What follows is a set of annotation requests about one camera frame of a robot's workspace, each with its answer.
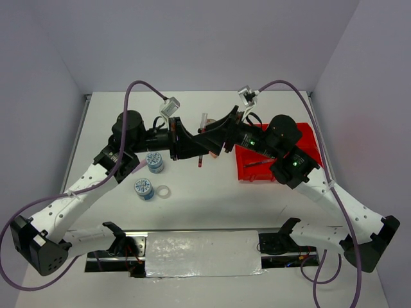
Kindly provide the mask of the blue gel pen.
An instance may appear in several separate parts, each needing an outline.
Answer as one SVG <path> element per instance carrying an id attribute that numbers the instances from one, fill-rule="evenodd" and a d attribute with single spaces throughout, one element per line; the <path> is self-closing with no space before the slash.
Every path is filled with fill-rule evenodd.
<path id="1" fill-rule="evenodd" d="M 252 163 L 249 163 L 249 164 L 245 164 L 245 165 L 243 165 L 243 167 L 248 168 L 248 167 L 260 166 L 260 165 L 263 165 L 263 164 L 271 163 L 273 161 L 274 161 L 274 159 L 260 160 L 258 162 L 252 162 Z"/>

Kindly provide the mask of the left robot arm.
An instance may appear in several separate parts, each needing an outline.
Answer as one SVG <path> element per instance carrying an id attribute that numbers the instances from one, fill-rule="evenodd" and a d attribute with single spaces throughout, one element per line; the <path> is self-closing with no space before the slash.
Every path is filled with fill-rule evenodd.
<path id="1" fill-rule="evenodd" d="M 122 254 L 130 239 L 115 223 L 104 222 L 86 230 L 71 230 L 72 225 L 132 173 L 140 163 L 138 153 L 168 150 L 173 160 L 209 152 L 219 154 L 225 144 L 227 123 L 224 117 L 192 135 L 179 117 L 170 118 L 166 128 L 147 130 L 139 112 L 121 113 L 108 144 L 65 193 L 47 197 L 49 205 L 29 218 L 19 214 L 11 220 L 16 250 L 42 276 L 56 272 L 71 257 L 91 251 L 105 250 L 112 256 Z"/>

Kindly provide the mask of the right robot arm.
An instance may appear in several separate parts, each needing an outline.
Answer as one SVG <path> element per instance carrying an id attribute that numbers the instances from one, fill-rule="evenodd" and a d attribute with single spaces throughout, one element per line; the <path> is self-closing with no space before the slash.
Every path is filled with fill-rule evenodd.
<path id="1" fill-rule="evenodd" d="M 382 216 L 363 205 L 337 183 L 326 170 L 297 143 L 303 134 L 288 115 L 277 115 L 266 128 L 244 121 L 234 108 L 227 116 L 198 129 L 196 141 L 218 155 L 234 146 L 245 148 L 273 160 L 270 172 L 275 180 L 309 198 L 343 224 L 309 227 L 297 218 L 282 226 L 279 244 L 286 251 L 299 245 L 316 246 L 341 253 L 355 268 L 371 273 L 390 244 L 400 222 L 394 216 Z"/>

